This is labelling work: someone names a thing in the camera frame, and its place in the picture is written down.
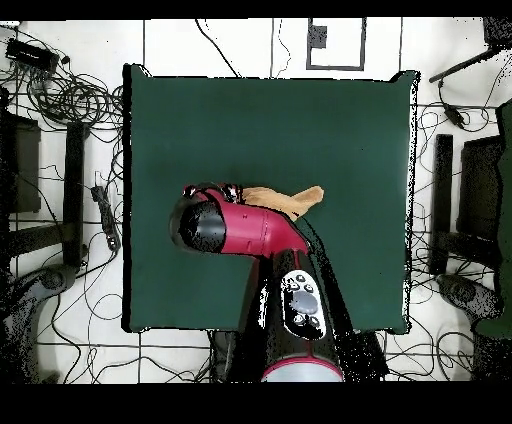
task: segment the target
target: wire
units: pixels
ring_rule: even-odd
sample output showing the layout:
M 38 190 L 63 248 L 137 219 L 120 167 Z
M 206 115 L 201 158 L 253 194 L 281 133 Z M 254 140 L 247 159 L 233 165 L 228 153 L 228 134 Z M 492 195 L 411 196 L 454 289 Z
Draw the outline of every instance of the wire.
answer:
M 224 53 L 222 53 L 221 49 L 219 48 L 219 46 L 215 43 L 215 41 L 213 41 L 204 31 L 203 31 L 203 28 L 201 28 L 201 25 L 199 25 L 199 21 L 197 19 L 194 19 L 195 23 L 196 23 L 196 26 L 197 26 L 197 29 L 199 30 L 199 32 L 201 32 L 201 34 L 210 42 L 213 44 L 213 47 L 215 47 L 215 49 L 219 52 L 219 54 L 221 55 L 222 59 L 224 60 L 224 62 L 226 62 L 226 65 L 229 66 L 229 69 L 231 70 L 231 72 L 233 72 L 233 75 L 237 78 L 240 78 L 240 75 L 233 69 L 233 67 L 231 66 L 231 63 L 229 63 L 229 61 L 226 59 L 226 56 L 224 56 Z
M 281 46 L 283 46 L 283 48 L 286 50 L 286 52 L 288 53 L 288 60 L 286 61 L 286 65 L 283 69 L 281 69 L 277 75 L 276 75 L 276 78 L 279 78 L 279 75 L 281 75 L 281 72 L 284 72 L 288 69 L 288 64 L 290 63 L 290 60 L 292 58 L 292 55 L 290 53 L 290 50 L 288 50 L 288 47 L 286 47 L 284 44 L 283 44 L 283 40 L 281 40 L 281 27 L 283 25 L 283 19 L 281 18 L 281 22 L 279 23 L 279 30 L 278 30 L 278 33 L 277 33 L 277 39 L 279 40 L 279 43 L 281 44 Z

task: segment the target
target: towel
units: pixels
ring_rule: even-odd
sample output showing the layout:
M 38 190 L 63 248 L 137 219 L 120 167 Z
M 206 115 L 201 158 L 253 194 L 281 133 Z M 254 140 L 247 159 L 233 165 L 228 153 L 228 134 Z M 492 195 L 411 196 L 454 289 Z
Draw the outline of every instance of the towel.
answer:
M 295 222 L 303 216 L 311 206 L 320 203 L 324 191 L 320 186 L 310 187 L 294 196 L 278 193 L 266 187 L 244 188 L 242 199 L 251 206 L 262 206 L 283 212 Z

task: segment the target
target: green mat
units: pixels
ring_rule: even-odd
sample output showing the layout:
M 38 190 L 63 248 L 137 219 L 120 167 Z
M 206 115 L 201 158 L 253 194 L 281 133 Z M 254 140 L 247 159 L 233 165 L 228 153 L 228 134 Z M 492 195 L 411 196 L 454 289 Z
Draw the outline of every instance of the green mat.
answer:
M 132 163 L 125 328 L 237 328 L 251 259 L 183 252 L 168 232 L 183 187 L 215 181 L 286 194 L 320 185 L 324 200 L 306 219 L 354 327 L 405 331 L 415 72 L 394 82 L 152 78 L 127 65 L 124 77 Z

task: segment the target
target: floor tile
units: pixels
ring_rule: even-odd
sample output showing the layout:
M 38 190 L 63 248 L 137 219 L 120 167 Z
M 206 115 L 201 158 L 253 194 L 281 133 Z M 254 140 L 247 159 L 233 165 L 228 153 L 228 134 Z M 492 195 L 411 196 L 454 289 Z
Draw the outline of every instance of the floor tile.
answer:
M 59 383 L 135 384 L 138 381 L 138 349 L 81 347 L 81 356 L 73 346 L 38 346 L 41 372 L 59 370 Z
M 142 333 L 144 346 L 201 346 L 209 347 L 206 331 L 151 329 Z
M 429 355 L 387 355 L 390 374 L 386 381 L 468 381 L 471 358 L 445 356 L 439 364 L 438 358 Z
M 343 25 L 343 19 L 329 21 L 317 20 L 318 25 L 327 26 L 327 43 L 329 25 Z M 375 79 L 389 81 L 399 70 L 400 52 L 400 18 L 367 18 L 364 71 L 306 70 L 307 52 L 307 18 L 275 18 L 274 69 L 273 75 L 281 78 L 334 78 L 334 79 Z M 343 32 L 331 30 L 331 36 L 343 40 Z M 351 59 L 340 55 L 340 61 Z
M 402 69 L 422 73 L 418 91 L 420 103 L 439 101 L 437 83 L 429 83 L 429 78 L 485 50 L 481 18 L 404 18 Z M 510 52 L 502 52 L 446 77 L 442 91 L 444 100 L 455 105 L 485 104 L 498 72 L 509 57 Z M 505 74 L 511 69 L 509 62 Z M 497 85 L 489 100 L 491 106 L 499 106 L 512 97 L 512 86 L 506 80 Z
M 199 19 L 198 23 L 235 72 L 244 77 L 269 75 L 271 19 Z M 234 76 L 193 19 L 146 21 L 145 66 L 152 75 Z
M 145 359 L 142 362 L 142 383 L 181 382 L 193 380 L 208 366 L 210 350 L 143 348 L 142 355 L 154 361 Z

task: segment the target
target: control buttons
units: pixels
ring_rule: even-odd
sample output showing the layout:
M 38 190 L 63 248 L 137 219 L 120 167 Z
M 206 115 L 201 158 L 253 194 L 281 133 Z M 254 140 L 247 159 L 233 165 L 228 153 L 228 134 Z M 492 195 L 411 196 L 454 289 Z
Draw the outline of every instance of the control buttons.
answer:
M 295 315 L 293 318 L 293 322 L 297 325 L 304 325 L 306 323 L 306 318 L 304 318 L 302 315 Z
M 318 301 L 311 293 L 297 291 L 293 293 L 291 307 L 302 314 L 313 315 L 318 311 Z
M 287 283 L 286 285 L 288 287 L 288 290 L 291 290 L 291 291 L 296 291 L 296 290 L 299 290 L 299 288 L 300 288 L 300 286 L 295 282 Z
M 315 317 L 309 317 L 309 323 L 315 328 L 320 327 L 320 321 Z

